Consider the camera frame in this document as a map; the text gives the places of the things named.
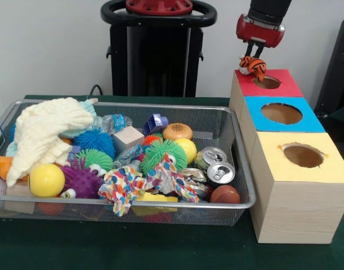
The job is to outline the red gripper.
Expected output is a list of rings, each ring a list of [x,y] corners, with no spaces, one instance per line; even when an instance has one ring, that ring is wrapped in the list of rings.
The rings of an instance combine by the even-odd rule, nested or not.
[[[237,26],[236,36],[243,42],[248,42],[245,56],[250,56],[254,42],[262,43],[258,45],[258,49],[254,54],[254,58],[260,58],[260,55],[265,47],[275,48],[282,40],[285,32],[284,25],[269,25],[264,22],[259,22],[251,19],[246,14],[241,14]]]

